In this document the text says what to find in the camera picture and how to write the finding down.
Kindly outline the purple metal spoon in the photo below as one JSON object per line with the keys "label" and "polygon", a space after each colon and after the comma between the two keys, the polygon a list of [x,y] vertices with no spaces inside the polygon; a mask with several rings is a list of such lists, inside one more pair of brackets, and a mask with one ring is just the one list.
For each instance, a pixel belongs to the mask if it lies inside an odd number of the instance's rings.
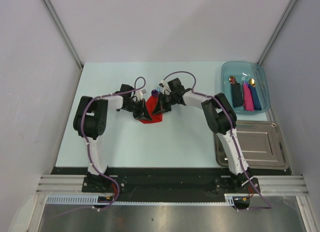
{"label": "purple metal spoon", "polygon": [[151,91],[151,95],[152,95],[153,97],[157,98],[157,97],[158,97],[158,91],[157,91],[156,89],[152,90],[152,91]]}

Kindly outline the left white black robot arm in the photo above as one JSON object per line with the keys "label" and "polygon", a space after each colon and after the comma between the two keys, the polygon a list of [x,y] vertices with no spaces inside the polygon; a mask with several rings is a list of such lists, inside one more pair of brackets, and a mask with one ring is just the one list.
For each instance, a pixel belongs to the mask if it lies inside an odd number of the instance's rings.
{"label": "left white black robot arm", "polygon": [[108,169],[99,142],[107,128],[109,110],[125,110],[136,120],[151,121],[147,102],[143,98],[146,90],[122,84],[119,91],[98,96],[82,96],[73,120],[73,129],[84,139],[88,157],[88,175],[93,177],[93,186],[100,192],[110,188],[111,180],[103,174]]}

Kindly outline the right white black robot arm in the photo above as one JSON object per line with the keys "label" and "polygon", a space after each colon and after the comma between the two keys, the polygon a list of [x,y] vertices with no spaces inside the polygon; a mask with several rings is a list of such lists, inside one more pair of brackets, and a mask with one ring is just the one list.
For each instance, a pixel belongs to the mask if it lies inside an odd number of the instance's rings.
{"label": "right white black robot arm", "polygon": [[242,193],[245,189],[260,193],[259,182],[254,180],[237,136],[237,116],[223,93],[214,96],[185,88],[176,78],[159,84],[158,102],[153,114],[170,112],[173,105],[192,106],[203,111],[209,129],[218,136],[231,172],[230,186]]}

